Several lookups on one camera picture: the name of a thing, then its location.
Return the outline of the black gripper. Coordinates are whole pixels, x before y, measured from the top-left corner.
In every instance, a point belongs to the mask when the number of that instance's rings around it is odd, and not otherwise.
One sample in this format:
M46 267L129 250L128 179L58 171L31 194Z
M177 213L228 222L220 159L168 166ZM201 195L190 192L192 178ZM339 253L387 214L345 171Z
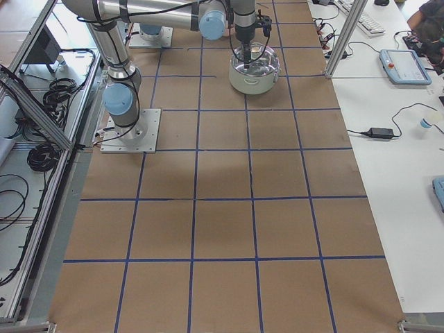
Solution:
M244 68L250 66L250 43L255 37L255 24L250 26L235 25L235 36L241 42Z

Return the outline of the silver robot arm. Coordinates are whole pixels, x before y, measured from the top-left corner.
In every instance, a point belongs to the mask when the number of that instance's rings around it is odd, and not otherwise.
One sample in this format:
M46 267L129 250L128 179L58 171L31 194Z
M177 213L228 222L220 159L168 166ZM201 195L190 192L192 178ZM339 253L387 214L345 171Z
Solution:
M142 39L157 40L164 35L164 27L149 24L140 24L139 34L141 35Z
M87 27L110 75L102 102L114 122L116 139L138 143L147 133L142 121L139 87L142 75L130 60L118 22L161 29L199 32L207 40L221 38L233 28L246 62L259 27L255 1L65 1Z

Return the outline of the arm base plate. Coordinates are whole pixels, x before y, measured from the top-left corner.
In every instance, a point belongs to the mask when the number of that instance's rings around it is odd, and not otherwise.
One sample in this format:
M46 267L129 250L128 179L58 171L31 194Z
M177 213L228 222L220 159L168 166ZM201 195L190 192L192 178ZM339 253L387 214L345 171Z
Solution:
M160 127L161 109L142 109L139 120L130 131L115 126L111 116L100 151L102 153L154 153Z
M167 49L172 37L171 27L134 24L128 41L132 49Z

